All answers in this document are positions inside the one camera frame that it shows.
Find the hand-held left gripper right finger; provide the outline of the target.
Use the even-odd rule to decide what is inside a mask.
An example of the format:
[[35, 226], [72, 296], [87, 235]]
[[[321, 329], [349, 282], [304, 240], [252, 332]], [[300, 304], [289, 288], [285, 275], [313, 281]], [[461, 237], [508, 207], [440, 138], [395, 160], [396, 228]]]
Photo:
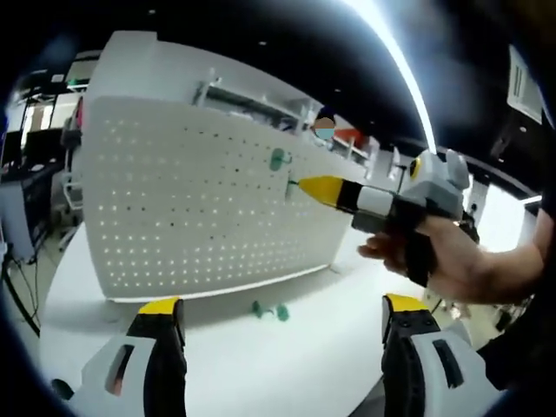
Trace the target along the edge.
[[463, 324], [440, 328], [410, 296], [386, 294], [382, 306], [385, 415], [483, 416], [485, 366]]

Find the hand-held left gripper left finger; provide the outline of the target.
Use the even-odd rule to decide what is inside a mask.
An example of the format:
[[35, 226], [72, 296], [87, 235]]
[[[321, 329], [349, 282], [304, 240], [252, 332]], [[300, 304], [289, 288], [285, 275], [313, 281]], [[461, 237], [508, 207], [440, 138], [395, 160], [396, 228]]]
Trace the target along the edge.
[[145, 304], [83, 368], [81, 415], [184, 416], [184, 347], [183, 300]]

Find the person's right hand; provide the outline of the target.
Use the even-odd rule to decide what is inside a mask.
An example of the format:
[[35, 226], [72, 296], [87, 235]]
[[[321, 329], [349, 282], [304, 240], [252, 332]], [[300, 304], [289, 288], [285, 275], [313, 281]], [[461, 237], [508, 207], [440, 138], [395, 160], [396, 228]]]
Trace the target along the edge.
[[[436, 258], [436, 268], [427, 280], [429, 288], [452, 301], [495, 303], [492, 285], [485, 275], [485, 254], [469, 236], [451, 221], [437, 216], [427, 217], [417, 232], [430, 239]], [[358, 252], [365, 258], [382, 261], [390, 272], [409, 276], [409, 244], [401, 236], [379, 233], [359, 246]]]

